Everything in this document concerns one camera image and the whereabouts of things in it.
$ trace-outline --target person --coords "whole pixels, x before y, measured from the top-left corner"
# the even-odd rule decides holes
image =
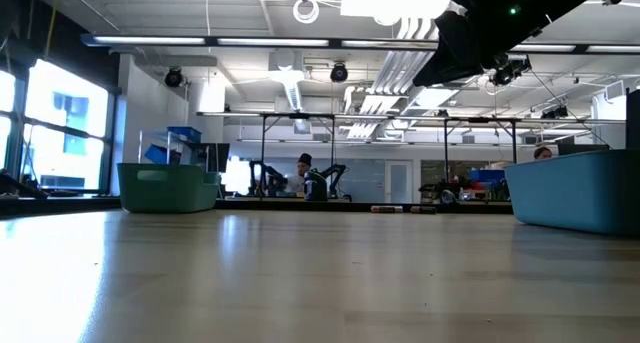
[[[547,147],[540,147],[533,152],[533,158],[535,160],[550,159],[553,158],[553,153],[551,153],[551,149]]]
[[[304,192],[304,175],[311,169],[311,156],[302,153],[297,164],[297,174],[293,177],[287,177],[287,192],[302,193]]]

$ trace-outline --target door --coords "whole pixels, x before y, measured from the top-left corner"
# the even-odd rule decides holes
[[[411,203],[413,180],[411,161],[392,161],[385,163],[385,203]]]

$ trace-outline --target ceiling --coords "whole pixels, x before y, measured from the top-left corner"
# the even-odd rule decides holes
[[[113,26],[82,0],[45,1],[50,4],[58,2],[63,14],[95,33],[207,34],[206,0],[83,0]],[[320,6],[317,21],[302,24],[292,15],[293,3],[265,2],[273,25],[273,32],[270,32],[260,2],[209,0],[211,34],[268,36],[273,33],[282,37],[391,38],[399,29],[399,24],[384,27],[371,18],[343,17],[339,9],[328,6]],[[547,27],[535,41],[640,43],[638,14],[640,8],[582,5]],[[215,56],[229,72],[234,87],[242,92],[241,95],[234,95],[230,103],[273,102],[276,95],[284,94],[281,84],[267,79],[268,49],[158,48],[147,49],[145,53],[146,56],[160,58],[171,55]],[[300,83],[302,94],[341,97],[347,84],[330,83],[329,72],[333,62],[346,62],[350,70],[347,83],[372,81],[384,62],[386,52],[306,50],[303,55],[305,66],[313,69],[308,80]],[[638,74],[640,77],[640,57],[536,55],[531,57],[531,61],[534,72],[546,87],[538,78],[528,74],[512,87],[493,94],[494,87],[486,84],[486,77],[481,77],[471,84],[478,90],[461,91],[454,97],[456,105],[451,110],[454,114],[524,114],[530,107],[552,99],[551,90],[555,95],[566,94],[572,111],[584,116],[589,114],[591,95],[602,89],[597,85],[612,83],[618,80],[616,76],[623,74]],[[198,75],[205,77],[207,70],[202,69]],[[580,84],[574,84],[574,76],[581,77]]]

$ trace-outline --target green plastic bin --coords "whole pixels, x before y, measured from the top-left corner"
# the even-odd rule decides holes
[[[132,213],[193,213],[212,209],[220,175],[198,166],[119,163],[122,208]]]

